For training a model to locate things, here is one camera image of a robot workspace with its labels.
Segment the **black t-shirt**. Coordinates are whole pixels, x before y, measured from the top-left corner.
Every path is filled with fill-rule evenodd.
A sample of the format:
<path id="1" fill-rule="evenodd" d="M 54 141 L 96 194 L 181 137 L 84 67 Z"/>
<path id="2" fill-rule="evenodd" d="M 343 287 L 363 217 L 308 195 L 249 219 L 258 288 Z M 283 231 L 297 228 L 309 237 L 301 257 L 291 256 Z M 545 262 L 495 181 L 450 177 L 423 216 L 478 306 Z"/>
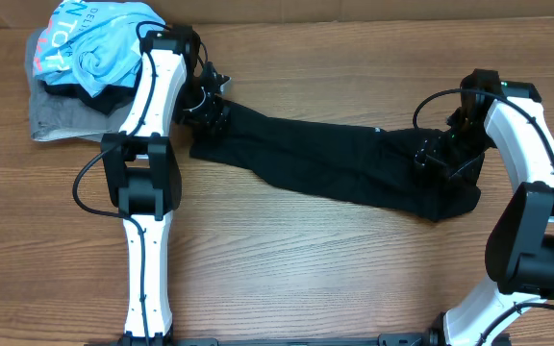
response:
<path id="1" fill-rule="evenodd" d="M 474 210 L 481 196 L 476 183 L 416 170 L 416 152 L 440 135 L 269 117 L 233 104 L 225 130 L 195 135 L 189 154 L 248 169 L 276 187 L 437 222 Z"/>

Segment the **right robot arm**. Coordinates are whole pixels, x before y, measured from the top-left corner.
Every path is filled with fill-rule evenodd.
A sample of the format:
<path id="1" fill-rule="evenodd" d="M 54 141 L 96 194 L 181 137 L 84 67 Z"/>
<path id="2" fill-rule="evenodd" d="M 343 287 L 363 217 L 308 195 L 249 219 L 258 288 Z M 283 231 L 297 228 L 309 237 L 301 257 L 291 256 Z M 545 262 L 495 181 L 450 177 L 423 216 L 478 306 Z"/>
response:
<path id="1" fill-rule="evenodd" d="M 530 309 L 554 310 L 554 138 L 531 83 L 476 69 L 455 88 L 461 105 L 448 131 L 415 153 L 423 182 L 470 183 L 487 149 L 498 150 L 513 197 L 485 250 L 486 275 L 411 345 L 508 345 L 506 329 Z"/>

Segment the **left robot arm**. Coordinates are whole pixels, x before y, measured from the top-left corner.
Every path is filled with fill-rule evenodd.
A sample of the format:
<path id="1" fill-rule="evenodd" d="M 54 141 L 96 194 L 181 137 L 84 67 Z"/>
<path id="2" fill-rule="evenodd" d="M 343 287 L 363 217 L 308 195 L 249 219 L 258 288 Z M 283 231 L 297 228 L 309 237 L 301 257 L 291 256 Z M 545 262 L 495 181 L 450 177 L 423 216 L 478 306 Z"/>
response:
<path id="1" fill-rule="evenodd" d="M 128 245 L 129 306 L 120 345 L 170 345 L 168 238 L 182 198 L 170 143 L 172 124 L 217 135 L 230 120 L 230 78 L 209 62 L 190 26 L 149 31 L 139 40 L 141 77 L 130 112 L 101 139 L 108 190 Z"/>

